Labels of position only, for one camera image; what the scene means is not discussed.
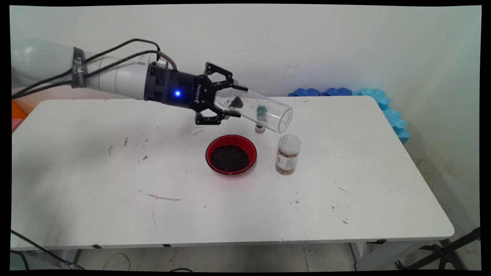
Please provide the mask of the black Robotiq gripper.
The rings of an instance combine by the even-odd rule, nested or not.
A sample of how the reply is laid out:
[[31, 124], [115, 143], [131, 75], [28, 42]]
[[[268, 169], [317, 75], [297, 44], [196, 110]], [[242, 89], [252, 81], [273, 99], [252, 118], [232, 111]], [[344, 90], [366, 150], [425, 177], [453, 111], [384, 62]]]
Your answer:
[[[221, 82], [212, 82], [210, 75], [220, 74], [225, 77]], [[167, 71], [167, 104], [195, 111], [196, 125], [220, 125], [229, 117], [240, 118], [238, 112], [223, 110], [215, 106], [215, 94], [224, 89], [236, 89], [248, 92], [248, 88], [238, 85], [233, 74], [211, 62], [205, 63], [203, 75], [193, 75], [176, 70]], [[210, 110], [216, 115], [206, 117], [201, 112]]]

